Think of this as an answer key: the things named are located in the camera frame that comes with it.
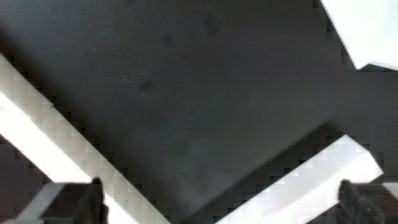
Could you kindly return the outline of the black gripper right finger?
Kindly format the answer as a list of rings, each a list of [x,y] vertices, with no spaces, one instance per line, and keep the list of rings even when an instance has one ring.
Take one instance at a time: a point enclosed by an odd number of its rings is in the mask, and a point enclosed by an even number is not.
[[[337,200],[353,224],[398,224],[398,183],[343,180]]]

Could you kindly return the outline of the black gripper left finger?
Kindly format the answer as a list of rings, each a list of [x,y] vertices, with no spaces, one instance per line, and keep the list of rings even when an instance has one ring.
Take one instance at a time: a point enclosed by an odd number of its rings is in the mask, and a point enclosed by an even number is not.
[[[101,180],[48,183],[16,217],[16,224],[108,224]]]

